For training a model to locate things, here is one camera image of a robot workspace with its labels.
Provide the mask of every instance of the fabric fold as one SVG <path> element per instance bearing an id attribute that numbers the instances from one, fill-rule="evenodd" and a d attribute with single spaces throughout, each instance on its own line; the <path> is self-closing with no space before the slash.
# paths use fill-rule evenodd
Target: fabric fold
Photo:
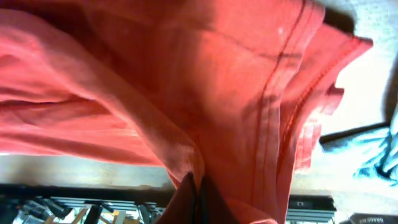
<path id="1" fill-rule="evenodd" d="M 1 152 L 164 166 L 177 188 L 207 176 L 244 223 L 284 222 L 310 114 L 371 46 L 308 0 L 0 7 Z"/>

